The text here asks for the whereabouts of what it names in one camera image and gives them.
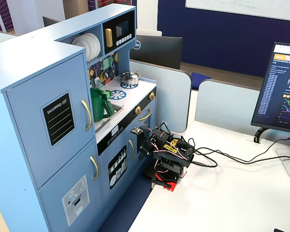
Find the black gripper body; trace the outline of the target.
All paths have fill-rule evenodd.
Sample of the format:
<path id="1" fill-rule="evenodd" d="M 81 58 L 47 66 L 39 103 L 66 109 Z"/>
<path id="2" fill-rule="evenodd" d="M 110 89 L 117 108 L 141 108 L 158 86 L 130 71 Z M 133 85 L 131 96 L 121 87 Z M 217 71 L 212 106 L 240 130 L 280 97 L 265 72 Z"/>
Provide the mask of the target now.
<path id="1" fill-rule="evenodd" d="M 143 135 L 141 137 L 141 146 L 143 146 L 145 150 L 151 150 L 152 153 L 153 153 L 153 151 L 155 151 L 155 148 L 153 146 L 153 140 L 154 139 L 155 139 L 155 136 L 145 137 Z"/>

